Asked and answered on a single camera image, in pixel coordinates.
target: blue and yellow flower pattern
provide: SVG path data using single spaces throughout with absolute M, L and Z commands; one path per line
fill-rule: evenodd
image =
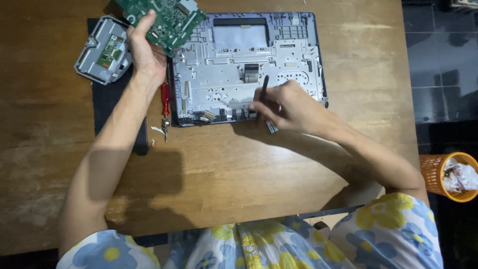
M 433 213 L 414 197 L 387 194 L 323 236 L 297 215 L 169 234 L 166 269 L 443 268 Z M 160 268 L 132 237 L 108 230 L 78 243 L 58 269 Z

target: wooden table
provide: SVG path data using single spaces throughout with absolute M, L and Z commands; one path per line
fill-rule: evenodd
M 198 0 L 207 12 L 313 11 L 330 110 L 418 165 L 400 0 Z M 105 0 L 3 1 L 0 254 L 57 246 L 56 216 L 94 139 L 91 83 L 73 64 Z M 156 95 L 148 126 L 161 125 Z M 149 235 L 363 204 L 380 186 L 336 145 L 254 123 L 171 128 L 132 155 L 110 227 Z

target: dark tile floor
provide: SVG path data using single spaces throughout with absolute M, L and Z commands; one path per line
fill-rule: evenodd
M 478 15 L 404 0 L 416 123 L 478 119 Z

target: man's right hand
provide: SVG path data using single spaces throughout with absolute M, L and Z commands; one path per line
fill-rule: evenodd
M 339 142 L 351 130 L 338 115 L 313 99 L 295 80 L 267 88 L 266 102 L 259 101 L 262 89 L 257 89 L 250 108 L 262 113 L 281 130 L 294 130 Z

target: orange wastebasket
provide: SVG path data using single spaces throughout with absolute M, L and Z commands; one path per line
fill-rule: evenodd
M 471 165 L 478 171 L 478 162 L 470 155 L 463 152 L 454 152 L 444 155 L 420 155 L 420 171 L 425 179 L 426 190 L 444 195 L 456 202 L 468 202 L 475 198 L 478 190 L 461 192 L 447 191 L 443 186 L 443 168 L 450 158 L 455 158 L 459 163 Z

